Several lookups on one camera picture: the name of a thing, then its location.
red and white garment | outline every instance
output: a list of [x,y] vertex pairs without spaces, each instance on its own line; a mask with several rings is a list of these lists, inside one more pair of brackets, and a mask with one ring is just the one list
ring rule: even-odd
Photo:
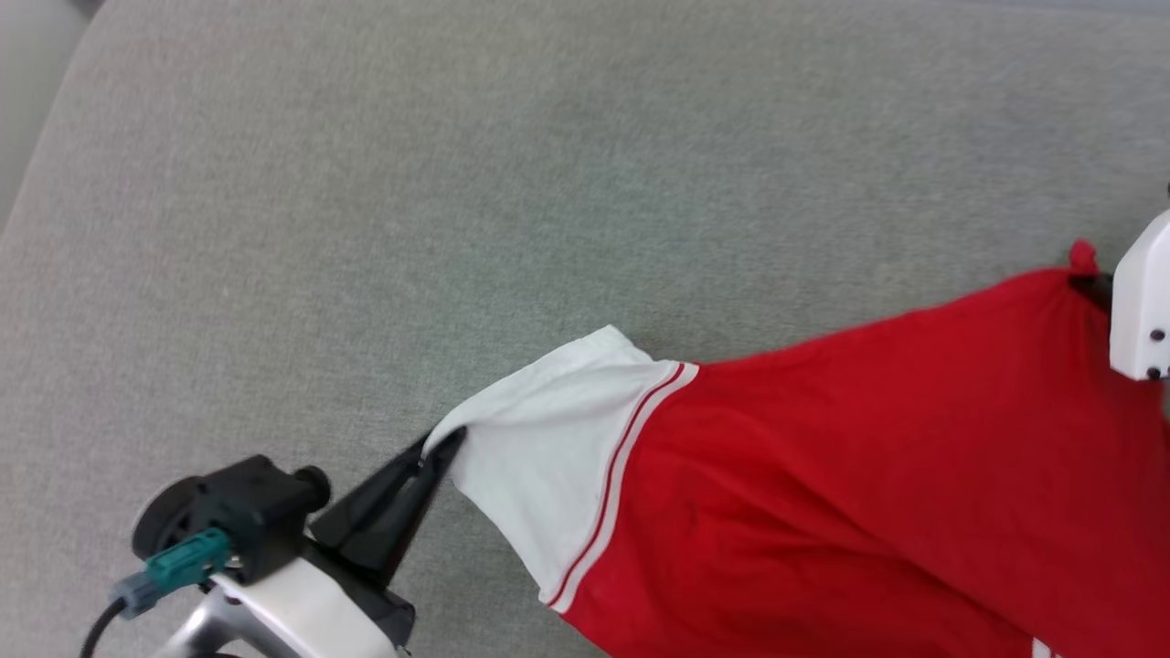
[[434,437],[615,658],[1164,658],[1162,384],[1109,369],[1073,260],[727,363],[607,327]]

red stripe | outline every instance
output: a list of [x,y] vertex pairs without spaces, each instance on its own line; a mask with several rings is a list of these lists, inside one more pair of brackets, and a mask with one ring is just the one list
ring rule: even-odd
[[569,570],[565,571],[564,578],[560,581],[560,588],[557,589],[557,594],[552,597],[551,601],[549,601],[548,605],[550,608],[556,605],[557,602],[560,599],[560,597],[564,596],[565,588],[569,587],[569,578],[570,576],[572,576],[573,570],[577,569],[577,567],[581,563],[581,560],[585,558],[585,554],[587,554],[590,549],[593,548],[593,544],[597,542],[598,535],[601,534],[601,526],[605,522],[605,515],[610,507],[607,502],[610,500],[610,489],[613,486],[613,471],[618,464],[618,453],[621,452],[621,447],[626,444],[626,441],[629,440],[631,431],[634,427],[634,421],[638,420],[638,416],[641,414],[642,409],[646,406],[646,403],[649,402],[652,397],[654,397],[654,393],[669,386],[670,384],[674,383],[675,379],[679,378],[680,375],[682,375],[682,368],[683,364],[680,363],[679,368],[675,369],[674,375],[670,376],[669,379],[651,389],[651,391],[642,397],[641,402],[638,403],[638,406],[634,409],[634,413],[631,414],[629,417],[629,421],[626,423],[626,430],[621,434],[621,440],[618,441],[618,447],[614,448],[613,454],[610,455],[610,467],[607,469],[605,478],[605,489],[601,492],[601,514],[598,516],[597,525],[593,527],[593,534],[590,536],[590,540],[585,542],[585,548],[581,549],[580,554],[577,556],[577,560],[573,560],[573,563],[569,567]]

gray background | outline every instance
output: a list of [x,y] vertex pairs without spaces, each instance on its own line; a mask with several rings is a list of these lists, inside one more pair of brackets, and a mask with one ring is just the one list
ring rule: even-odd
[[[4,652],[76,652],[161,485],[347,488],[601,324],[710,361],[1112,266],[1166,206],[1170,20],[1006,5],[108,2],[0,237]],[[395,588],[422,658],[597,654],[453,489]]]

black cable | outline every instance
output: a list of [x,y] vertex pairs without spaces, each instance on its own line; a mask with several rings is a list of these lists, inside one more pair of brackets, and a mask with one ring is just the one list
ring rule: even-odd
[[105,626],[110,625],[123,610],[126,609],[126,602],[124,598],[118,598],[110,603],[109,606],[102,612],[102,615],[94,622],[94,625],[89,629],[89,635],[85,636],[85,643],[81,645],[81,658],[94,658],[94,651],[97,650],[97,640],[102,638],[102,633],[105,632]]

cable connector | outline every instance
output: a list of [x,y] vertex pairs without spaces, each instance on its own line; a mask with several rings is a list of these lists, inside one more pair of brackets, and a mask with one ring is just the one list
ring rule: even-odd
[[219,528],[209,528],[149,557],[145,569],[113,585],[110,601],[125,601],[122,618],[133,619],[164,596],[222,571],[230,556],[227,535]]

